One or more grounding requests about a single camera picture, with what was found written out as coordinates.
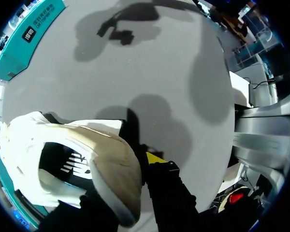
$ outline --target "shoe logo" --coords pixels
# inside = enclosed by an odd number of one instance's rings
[[[73,175],[84,179],[92,179],[88,161],[81,154],[72,153],[66,164],[60,169],[66,173],[72,172]]]

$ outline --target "black logo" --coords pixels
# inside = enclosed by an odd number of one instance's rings
[[[22,38],[25,41],[27,41],[28,43],[30,43],[36,33],[37,32],[35,31],[35,29],[33,29],[31,26],[29,26],[26,29],[25,33],[23,34]]]

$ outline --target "teal sign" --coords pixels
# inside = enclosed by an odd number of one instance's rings
[[[44,0],[23,19],[0,56],[1,80],[10,81],[29,66],[44,33],[64,8],[62,0]]]

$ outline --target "floor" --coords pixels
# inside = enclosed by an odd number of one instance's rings
[[[116,4],[111,8],[101,3],[99,11],[93,10],[96,4],[91,0],[82,3],[92,7],[73,0],[65,2],[68,7],[44,35],[29,68],[8,84],[4,120],[9,122],[35,110],[51,112],[61,123],[91,118],[132,119],[139,125],[140,142],[174,160],[193,194],[214,198],[218,188],[210,183],[217,182],[219,186],[222,182],[228,163],[222,151],[231,150],[232,146],[233,105],[229,105],[232,88],[228,93],[220,91],[230,85],[226,81],[228,73],[219,71],[219,67],[225,68],[223,54],[212,56],[207,45],[215,40],[214,47],[219,47],[218,36],[224,50],[229,51],[231,44],[225,42],[230,40],[228,33],[215,29],[215,35],[211,29],[206,33],[213,36],[204,38],[198,27],[192,32],[191,23],[198,25],[199,21],[191,14],[159,7],[163,17],[158,23],[146,21],[140,25],[126,20],[118,24],[119,29],[127,25],[133,28],[135,39],[128,49],[119,41],[107,41],[96,33],[102,22],[135,1],[113,0]],[[165,20],[171,20],[177,30],[161,30]],[[178,34],[185,27],[190,33]],[[153,55],[151,47],[157,43],[159,47]],[[200,49],[197,57],[192,48]],[[165,65],[165,57],[173,65]],[[215,81],[204,86],[212,77]],[[220,95],[213,95],[209,89]],[[216,162],[209,154],[217,156]],[[196,168],[198,163],[210,165],[203,165],[201,170]],[[206,169],[215,170],[216,176],[205,181]],[[208,205],[199,201],[197,208],[202,211]],[[142,214],[140,223],[131,231],[156,231],[146,187]]]

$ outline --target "gray floor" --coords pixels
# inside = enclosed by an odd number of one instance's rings
[[[202,211],[220,187],[233,140],[234,100],[222,49],[196,7],[173,1],[155,1],[156,19],[152,5],[132,6],[133,12],[146,12],[133,20],[135,15],[122,11],[128,18],[118,30],[133,31],[131,45],[108,40],[111,29],[97,36],[105,20],[134,2],[65,1],[68,7],[42,38],[28,69],[7,84],[3,118],[42,111],[63,123],[133,119],[140,143],[181,168]],[[144,188],[141,219],[131,231],[156,229]]]

